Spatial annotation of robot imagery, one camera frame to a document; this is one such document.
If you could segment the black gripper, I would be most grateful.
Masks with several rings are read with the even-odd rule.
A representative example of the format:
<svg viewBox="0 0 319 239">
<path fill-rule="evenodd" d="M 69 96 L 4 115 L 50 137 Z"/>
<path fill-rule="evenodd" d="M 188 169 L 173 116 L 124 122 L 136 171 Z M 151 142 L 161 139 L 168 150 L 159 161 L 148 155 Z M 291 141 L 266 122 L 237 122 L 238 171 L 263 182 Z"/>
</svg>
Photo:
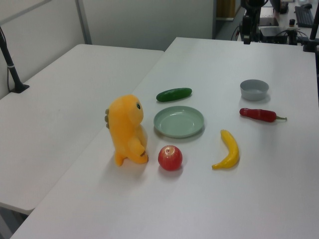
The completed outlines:
<svg viewBox="0 0 319 239">
<path fill-rule="evenodd" d="M 263 0 L 246 0 L 246 12 L 247 15 L 251 15 L 251 34 L 250 34 L 250 17 L 243 16 L 243 42 L 244 44 L 250 44 L 250 36 L 251 41 L 258 41 L 259 33 L 258 33 L 258 23 L 259 23 L 259 15 L 258 11 L 263 6 Z"/>
</svg>

